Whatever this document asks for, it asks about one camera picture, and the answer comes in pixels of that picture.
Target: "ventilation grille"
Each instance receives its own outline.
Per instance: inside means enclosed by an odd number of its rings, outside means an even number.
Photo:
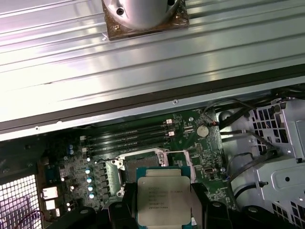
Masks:
[[[266,106],[253,110],[252,122],[254,132],[273,144],[289,144],[284,115],[279,105]],[[259,151],[266,150],[266,146],[257,140]]]
[[[35,176],[0,185],[0,229],[41,229]]]
[[[277,215],[278,217],[284,219],[285,221],[289,222],[289,217],[287,211],[282,209],[280,206],[272,204],[272,208],[274,211],[274,214]]]
[[[292,222],[299,228],[305,229],[305,208],[291,202],[292,207]]]

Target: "green circuit board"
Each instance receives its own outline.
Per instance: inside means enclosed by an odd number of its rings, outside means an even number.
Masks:
[[[215,118],[214,112],[207,115]],[[176,152],[187,151],[196,174],[195,182],[204,183],[210,200],[234,208],[225,184],[226,160],[219,128],[210,122],[202,109],[194,109],[103,127],[87,126],[52,136],[50,151],[56,152],[57,166],[61,168],[60,177],[72,177],[63,185],[68,190],[71,180],[78,184],[75,191],[66,193],[66,201],[81,199],[83,205],[98,210],[108,201],[117,200],[122,182],[130,182],[131,177],[128,173],[122,175],[122,171],[111,163],[111,159],[129,152],[161,148],[175,152],[167,154],[170,166],[187,166],[185,154]],[[204,137],[198,134],[200,126],[205,127]],[[132,164],[136,167],[140,167],[141,162],[146,163],[143,166],[155,166],[154,156],[156,157],[153,152],[149,152],[130,156],[128,160],[137,163]],[[87,168],[91,170],[89,175],[84,173]],[[88,198],[88,177],[93,179],[91,184],[94,184],[96,195],[93,199]]]

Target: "red wire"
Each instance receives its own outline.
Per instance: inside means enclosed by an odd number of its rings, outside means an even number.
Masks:
[[[45,216],[44,216],[43,211],[34,210],[34,211],[31,211],[29,214],[25,215],[25,216],[19,221],[19,223],[15,226],[14,229],[18,229],[18,227],[20,226],[20,224],[21,224],[23,221],[25,221],[29,216],[31,216],[31,215],[32,215],[33,213],[35,213],[35,212],[39,212],[39,213],[42,215],[43,220],[45,220]]]

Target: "silver cylindrical fan hub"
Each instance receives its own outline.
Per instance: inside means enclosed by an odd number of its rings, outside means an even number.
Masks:
[[[103,0],[118,23],[135,30],[153,28],[169,20],[179,0]]]

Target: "motherboard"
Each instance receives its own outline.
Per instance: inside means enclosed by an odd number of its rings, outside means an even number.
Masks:
[[[234,208],[220,132],[212,119],[213,111],[194,109],[49,136],[44,173],[47,184],[62,193],[60,215],[120,200],[124,184],[136,182],[137,168],[158,166],[190,166],[192,183],[203,183],[210,200]]]

